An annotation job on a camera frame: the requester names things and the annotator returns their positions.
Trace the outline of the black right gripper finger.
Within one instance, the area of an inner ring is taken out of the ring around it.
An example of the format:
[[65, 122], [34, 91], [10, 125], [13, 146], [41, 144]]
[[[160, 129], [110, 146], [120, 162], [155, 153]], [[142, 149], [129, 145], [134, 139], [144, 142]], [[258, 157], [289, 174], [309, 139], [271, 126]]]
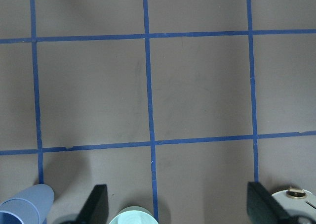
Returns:
[[246, 210], [252, 224], [291, 224], [292, 217], [259, 182], [248, 182]]

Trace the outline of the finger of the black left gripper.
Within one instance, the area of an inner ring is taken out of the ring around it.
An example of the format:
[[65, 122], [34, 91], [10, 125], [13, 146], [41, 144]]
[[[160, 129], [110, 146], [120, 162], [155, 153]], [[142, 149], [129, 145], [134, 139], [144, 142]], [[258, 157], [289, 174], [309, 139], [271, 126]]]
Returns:
[[105, 224], [109, 216], [106, 184], [95, 185], [76, 218], [77, 224]]

